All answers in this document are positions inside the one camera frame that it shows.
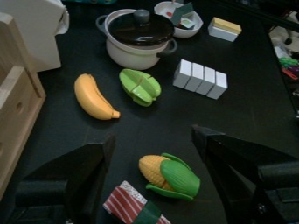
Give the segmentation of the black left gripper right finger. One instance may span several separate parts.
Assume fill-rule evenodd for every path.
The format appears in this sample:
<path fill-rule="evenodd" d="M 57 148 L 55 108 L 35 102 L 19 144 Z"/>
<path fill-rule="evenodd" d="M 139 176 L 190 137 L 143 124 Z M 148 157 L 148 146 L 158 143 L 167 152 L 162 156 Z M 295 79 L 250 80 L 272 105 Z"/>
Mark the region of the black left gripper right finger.
<path fill-rule="evenodd" d="M 299 224 L 299 158 L 194 125 L 228 224 Z"/>

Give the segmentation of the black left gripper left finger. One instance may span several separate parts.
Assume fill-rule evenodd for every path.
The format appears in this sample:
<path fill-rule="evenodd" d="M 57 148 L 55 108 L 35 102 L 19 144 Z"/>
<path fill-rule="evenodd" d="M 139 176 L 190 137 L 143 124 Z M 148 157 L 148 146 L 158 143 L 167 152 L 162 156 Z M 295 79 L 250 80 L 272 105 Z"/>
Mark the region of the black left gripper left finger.
<path fill-rule="evenodd" d="M 56 157 L 21 180 L 9 224 L 96 224 L 116 138 Z"/>

